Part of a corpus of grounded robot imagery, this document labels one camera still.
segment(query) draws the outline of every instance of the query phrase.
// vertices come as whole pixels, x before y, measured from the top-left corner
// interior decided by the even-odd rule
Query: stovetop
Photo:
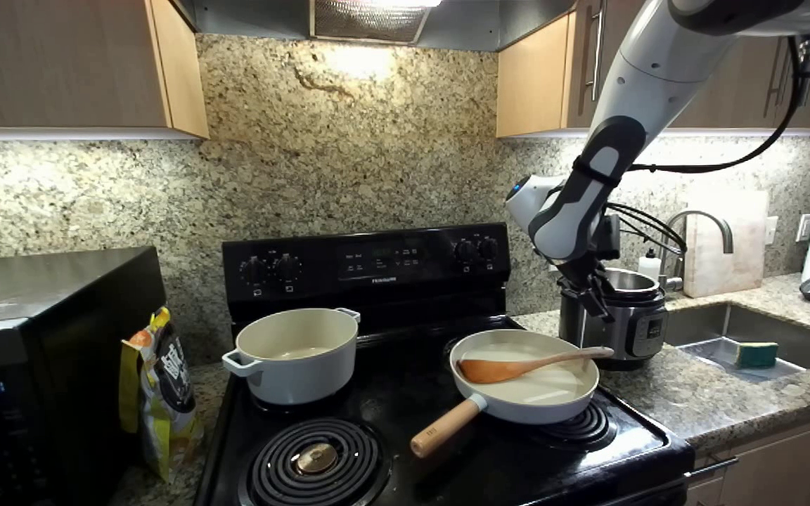
[[[488,317],[360,336],[352,381],[308,406],[265,406],[231,377],[196,505],[601,504],[692,469],[689,446],[602,388],[551,426],[481,413],[416,458],[412,436],[463,400],[447,347],[504,327],[520,326]]]

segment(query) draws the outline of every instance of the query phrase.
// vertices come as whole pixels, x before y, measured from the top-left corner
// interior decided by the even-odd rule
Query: white frying pan
[[[527,330],[486,330],[464,337],[449,353],[449,366],[465,399],[414,436],[411,451],[427,457],[483,410],[502,420],[531,425],[563,422],[582,413],[598,385],[598,368],[592,360],[547,365],[494,384],[469,382],[456,365],[463,358],[529,360],[576,349],[565,340]]]

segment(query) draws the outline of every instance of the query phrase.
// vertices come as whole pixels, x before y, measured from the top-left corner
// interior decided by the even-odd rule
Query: green sponge
[[[773,368],[777,363],[777,343],[740,343],[736,350],[737,368]]]

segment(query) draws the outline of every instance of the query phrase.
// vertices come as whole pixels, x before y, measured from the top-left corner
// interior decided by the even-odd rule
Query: black stove
[[[457,254],[464,241],[476,256]],[[412,436],[463,400],[443,359],[453,343],[520,327],[504,316],[507,244],[501,223],[226,243],[234,333],[295,307],[350,307],[363,324],[354,376],[328,398],[268,406],[231,377],[196,506],[682,504],[692,449],[602,388],[566,422],[482,413],[430,458],[412,454]],[[297,269],[254,283],[256,257]]]

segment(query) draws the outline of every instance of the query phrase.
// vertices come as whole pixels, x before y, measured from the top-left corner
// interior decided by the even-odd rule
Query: chip bag
[[[142,454],[161,479],[195,457],[203,426],[195,413],[193,385],[171,313],[155,311],[148,327],[123,342],[119,395],[121,427],[138,433]]]

